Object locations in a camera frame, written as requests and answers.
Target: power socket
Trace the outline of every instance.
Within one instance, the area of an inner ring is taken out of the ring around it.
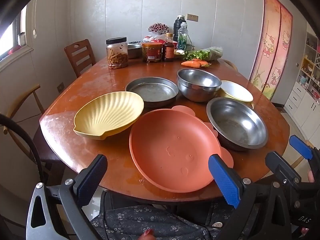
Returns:
[[[64,83],[63,82],[57,86],[57,90],[58,90],[59,94],[64,90]]]
[[[193,15],[193,14],[187,14],[187,20],[189,21],[194,21],[197,22],[198,21],[198,16],[197,15]]]

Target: reddish-brown tabletop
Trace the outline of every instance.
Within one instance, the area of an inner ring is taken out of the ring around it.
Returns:
[[[103,59],[73,82],[47,109],[41,117],[40,126],[45,139],[59,158],[76,172],[86,168],[97,154],[108,159],[108,170],[100,186],[136,198],[151,201],[182,202],[211,199],[221,196],[215,182],[190,193],[171,193],[153,186],[140,174],[134,165],[129,150],[130,129],[107,137],[104,141],[86,139],[74,133],[73,118],[76,112],[92,99],[114,91],[124,91],[125,86],[140,77],[163,77],[177,83],[180,62],[143,63],[140,59],[130,61],[129,67],[108,69],[107,59]],[[264,120],[269,133],[265,147],[248,152],[230,151],[234,159],[234,169],[243,177],[256,181],[269,170],[264,158],[270,151],[284,153],[289,139],[289,125],[280,112],[244,76],[219,60],[207,71],[221,80],[230,80],[247,88],[253,95],[255,112]],[[206,103],[195,103],[180,93],[174,105],[192,108],[196,116],[209,122]]]

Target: chair seat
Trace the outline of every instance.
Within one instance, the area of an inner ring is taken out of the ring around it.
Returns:
[[[38,127],[32,141],[36,145],[36,148],[39,152],[40,160],[42,162],[61,163],[59,157],[51,150],[50,146],[47,144],[40,126]]]

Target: pink hello kitty curtain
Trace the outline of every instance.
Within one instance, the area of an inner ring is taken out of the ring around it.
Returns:
[[[275,93],[287,59],[292,14],[278,0],[264,0],[264,15],[250,82],[269,100]]]

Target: plastic jar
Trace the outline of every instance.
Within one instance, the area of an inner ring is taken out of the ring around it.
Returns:
[[[109,68],[123,68],[128,66],[127,37],[106,40]]]
[[[162,57],[162,43],[144,42],[142,43],[142,59],[143,61],[160,62]]]

